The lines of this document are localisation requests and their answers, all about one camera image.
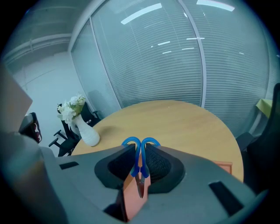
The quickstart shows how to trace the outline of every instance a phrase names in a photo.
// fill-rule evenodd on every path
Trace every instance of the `white flower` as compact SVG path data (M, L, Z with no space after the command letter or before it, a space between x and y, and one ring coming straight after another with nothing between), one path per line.
M73 96L70 99L71 105L77 105L79 98L77 96Z
M64 102L62 106L58 106L58 110L61 113L58 117L69 124L72 119L79 115L83 109L86 99L82 95L74 96L69 102Z
M71 109L69 106L66 106L63 107L61 115L62 115L62 120L64 120L66 124L69 124L72 122L72 119L76 115L76 112L73 109Z

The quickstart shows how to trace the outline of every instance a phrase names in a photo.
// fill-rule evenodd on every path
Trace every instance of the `black office chair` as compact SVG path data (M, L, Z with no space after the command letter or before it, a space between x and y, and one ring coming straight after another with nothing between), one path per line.
M279 176L280 155L280 83L273 92L270 117L262 135L253 141L249 133L239 136L239 145L244 167L244 183L255 193L269 188Z
M52 145L56 145L59 148L59 153L58 156L64 156L66 153L68 153L68 155L70 156L75 148L75 146L78 144L78 142L80 141L80 138L77 134L75 134L71 129L69 129L68 125L65 123L65 121L61 121L63 127L64 127L64 131L66 136L64 136L61 133L61 130L59 130L58 132L56 132L53 136L55 135L59 135L62 138L65 139L64 142L62 142L61 144L57 143L58 138L56 138L54 141L52 141L49 144L49 147L51 147Z
M81 111L81 116L83 118L83 120L90 126L90 127L93 127L94 125L96 125L99 121L100 121L100 118L99 116L97 115L97 111L94 111L93 114L95 114L95 116L91 113L91 111L89 110L88 108L88 104L85 103L84 104L84 107Z

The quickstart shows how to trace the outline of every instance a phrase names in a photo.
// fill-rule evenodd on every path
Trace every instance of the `wall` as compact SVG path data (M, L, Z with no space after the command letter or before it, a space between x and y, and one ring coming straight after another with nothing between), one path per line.
M40 146L48 147L56 137L54 133L64 129L57 117L57 105L73 95L85 95L73 63L67 52L46 57L22 68L14 75L15 80L33 100L28 112L35 112L40 124L42 141ZM50 147L57 156L57 146Z

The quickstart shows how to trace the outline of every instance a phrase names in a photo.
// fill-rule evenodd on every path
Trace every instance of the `window blinds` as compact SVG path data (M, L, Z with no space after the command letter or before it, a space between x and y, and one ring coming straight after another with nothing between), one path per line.
M204 38L205 109L238 136L252 123L252 111L266 95L269 62L262 29L256 16L237 1L183 2Z
M169 0L117 6L117 0L106 2L92 22L121 106L162 99L200 105L201 56L182 7Z
M106 117L119 110L118 100L102 65L89 21L80 32L71 54L84 91L98 114Z

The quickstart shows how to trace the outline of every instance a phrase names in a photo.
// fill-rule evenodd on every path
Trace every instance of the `table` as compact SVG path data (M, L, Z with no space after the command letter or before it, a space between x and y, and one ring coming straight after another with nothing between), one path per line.
M232 174L243 181L243 163L237 142L227 126L209 111L182 101L159 100L119 110L94 126L100 142L90 147L83 140L72 155L109 149L127 137L153 137L162 146L213 161L232 162Z

